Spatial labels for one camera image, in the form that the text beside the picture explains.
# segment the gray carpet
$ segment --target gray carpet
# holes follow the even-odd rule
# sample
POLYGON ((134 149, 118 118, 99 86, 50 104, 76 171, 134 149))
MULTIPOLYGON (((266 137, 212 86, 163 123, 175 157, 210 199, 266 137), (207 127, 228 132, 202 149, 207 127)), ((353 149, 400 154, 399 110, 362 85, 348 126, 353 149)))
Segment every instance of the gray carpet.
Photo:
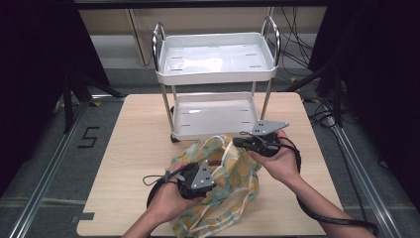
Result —
MULTIPOLYGON (((160 93, 153 69, 107 69, 106 72, 112 87, 120 92, 160 93)), ((309 71, 300 69, 299 73, 305 74, 309 71)), ((273 91, 286 88, 290 84, 289 79, 290 74, 284 70, 279 70, 273 91)), ((314 81, 303 87, 299 91, 302 98, 314 98, 316 84, 317 82, 314 81)), ((211 86, 183 86, 177 87, 177 91, 240 91, 250 90, 250 88, 249 83, 228 83, 211 86)), ((259 83, 257 91, 265 90, 266 83, 259 83)), ((92 94, 102 94, 102 91, 96 88, 91 88, 91 91, 92 94)), ((83 210, 84 202, 95 179, 122 104, 121 101, 107 101, 87 108, 27 237, 77 237, 77 219, 83 210), (80 148, 92 143, 92 140, 82 139, 88 128, 90 129, 86 136, 96 137, 97 140, 92 148, 80 148)), ((312 115, 318 106, 317 103, 305 103, 308 115, 312 115)), ((417 210, 411 205, 394 176, 387 169, 377 164, 380 155, 365 133, 363 125, 350 123, 357 121, 352 114, 345 115, 345 120, 346 133, 363 161, 374 185, 380 191, 380 195, 394 216, 403 237, 417 237, 420 234, 420 216, 417 210)), ((44 169, 53 156, 53 152, 62 137, 63 128, 63 109, 60 108, 57 114, 51 118, 50 125, 40 139, 32 157, 23 164, 2 197, 0 203, 0 224, 2 224, 0 237, 7 237, 10 233, 10 229, 16 222, 26 199, 34 191, 44 169)), ((314 126, 313 129, 345 210, 357 219, 362 219, 361 209, 355 191, 352 189, 351 180, 347 175, 344 160, 335 137, 328 129, 322 128, 320 125, 314 126)), ((362 198, 368 220, 378 224, 358 184, 357 189, 362 198)), ((380 233, 379 237, 384 237, 383 232, 380 233)))

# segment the translucent plastic bag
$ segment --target translucent plastic bag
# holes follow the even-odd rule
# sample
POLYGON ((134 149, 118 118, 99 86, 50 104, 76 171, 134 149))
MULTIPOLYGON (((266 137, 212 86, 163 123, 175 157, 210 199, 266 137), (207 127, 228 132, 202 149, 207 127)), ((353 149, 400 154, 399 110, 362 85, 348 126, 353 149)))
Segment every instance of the translucent plastic bag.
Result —
POLYGON ((199 205, 170 222, 176 237, 206 237, 231 226, 259 194, 257 171, 261 165, 246 150, 235 147, 229 136, 200 140, 171 164, 205 160, 217 186, 199 205))

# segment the metal cart handle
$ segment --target metal cart handle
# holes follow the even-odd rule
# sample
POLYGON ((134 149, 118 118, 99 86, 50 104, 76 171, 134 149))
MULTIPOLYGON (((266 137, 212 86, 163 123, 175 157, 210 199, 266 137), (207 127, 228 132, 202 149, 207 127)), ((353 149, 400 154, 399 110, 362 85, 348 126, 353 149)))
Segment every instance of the metal cart handle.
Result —
POLYGON ((262 36, 265 38, 266 33, 268 32, 268 22, 271 23, 272 28, 274 29, 275 33, 275 55, 274 55, 274 66, 278 65, 278 59, 280 58, 280 30, 278 29, 278 26, 274 22, 271 16, 267 16, 262 23, 262 36))
POLYGON ((157 44, 158 44, 158 31, 161 33, 161 40, 164 41, 166 38, 166 34, 164 33, 163 24, 161 22, 157 23, 157 26, 155 27, 154 33, 152 35, 152 51, 154 55, 154 62, 155 62, 155 68, 157 71, 159 71, 159 60, 158 60, 158 50, 157 50, 157 44))

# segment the wooden table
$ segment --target wooden table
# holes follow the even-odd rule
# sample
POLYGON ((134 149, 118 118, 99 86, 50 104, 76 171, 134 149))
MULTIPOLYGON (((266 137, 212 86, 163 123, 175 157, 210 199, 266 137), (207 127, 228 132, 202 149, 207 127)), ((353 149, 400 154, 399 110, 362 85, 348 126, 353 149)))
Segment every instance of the wooden table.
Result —
MULTIPOLYGON (((256 93, 256 106, 263 105, 263 93, 256 93)), ((266 120, 287 121, 288 137, 302 157, 302 176, 324 196, 341 207, 314 132, 298 94, 272 93, 266 120)), ((151 190, 142 178, 163 175, 170 160, 193 142, 173 144, 166 111, 160 94, 127 96, 106 149, 83 213, 92 220, 80 220, 82 236, 121 236, 146 210, 151 190)), ((287 236, 323 235, 318 223, 299 208, 295 195, 274 180, 264 168, 258 172, 261 191, 242 218, 217 235, 287 236)), ((173 235, 168 223, 153 235, 173 235)))

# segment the white utility cart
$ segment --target white utility cart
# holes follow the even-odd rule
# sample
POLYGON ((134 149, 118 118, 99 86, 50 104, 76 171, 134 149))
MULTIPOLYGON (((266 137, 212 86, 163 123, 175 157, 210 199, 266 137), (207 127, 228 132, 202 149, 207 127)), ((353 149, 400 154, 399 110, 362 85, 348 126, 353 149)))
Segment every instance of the white utility cart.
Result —
POLYGON ((239 136, 263 119, 280 55, 280 32, 272 17, 264 19, 260 33, 167 37, 162 23, 157 23, 152 44, 172 142, 219 134, 239 136), (274 56, 267 45, 268 23, 274 29, 274 56), (251 92, 176 95, 175 90, 176 85, 247 81, 253 83, 251 92), (268 81, 261 117, 254 103, 257 81, 268 81), (172 89, 172 109, 166 86, 172 89))

